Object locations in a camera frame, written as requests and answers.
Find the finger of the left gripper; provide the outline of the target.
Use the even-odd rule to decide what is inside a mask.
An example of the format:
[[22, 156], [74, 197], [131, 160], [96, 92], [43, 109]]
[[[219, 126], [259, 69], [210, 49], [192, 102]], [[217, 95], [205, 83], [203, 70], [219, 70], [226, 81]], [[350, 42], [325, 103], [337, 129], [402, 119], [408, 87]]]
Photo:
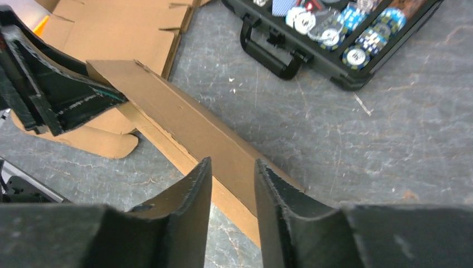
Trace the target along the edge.
[[127, 102], [120, 91], [55, 63], [15, 25], [1, 27], [1, 108], [23, 127], [58, 136]]
[[30, 30], [25, 23], [23, 23], [11, 6], [7, 4], [1, 4], [1, 26], [10, 25], [19, 27], [21, 32], [32, 43], [33, 47], [39, 49], [55, 63], [58, 63], [59, 65], [66, 67], [67, 69], [78, 74], [88, 74], [85, 63], [45, 43], [32, 30]]

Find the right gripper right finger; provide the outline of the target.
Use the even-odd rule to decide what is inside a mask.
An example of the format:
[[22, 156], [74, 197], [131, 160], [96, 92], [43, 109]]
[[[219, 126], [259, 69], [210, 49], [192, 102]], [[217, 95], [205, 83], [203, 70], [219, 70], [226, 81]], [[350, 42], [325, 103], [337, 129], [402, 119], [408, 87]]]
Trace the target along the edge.
[[254, 165], [264, 267], [471, 267], [472, 207], [325, 205]]

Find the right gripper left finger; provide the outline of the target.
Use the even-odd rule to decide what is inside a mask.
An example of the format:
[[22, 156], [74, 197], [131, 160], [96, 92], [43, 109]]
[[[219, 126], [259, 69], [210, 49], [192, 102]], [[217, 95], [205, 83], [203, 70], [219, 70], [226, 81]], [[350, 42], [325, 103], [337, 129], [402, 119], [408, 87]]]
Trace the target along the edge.
[[128, 212], [103, 204], [1, 203], [2, 267], [203, 267], [211, 159]]

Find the brown cardboard box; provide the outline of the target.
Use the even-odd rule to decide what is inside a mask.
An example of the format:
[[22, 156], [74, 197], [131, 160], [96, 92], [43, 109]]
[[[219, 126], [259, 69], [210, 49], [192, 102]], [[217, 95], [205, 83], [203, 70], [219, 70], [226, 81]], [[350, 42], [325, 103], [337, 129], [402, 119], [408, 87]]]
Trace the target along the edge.
[[279, 231], [281, 210], [264, 194], [270, 172], [299, 187], [250, 143], [193, 97], [133, 60], [90, 60], [89, 75], [128, 98], [119, 107], [181, 172], [200, 160], [212, 161], [213, 203], [257, 246], [268, 248], [287, 235]]

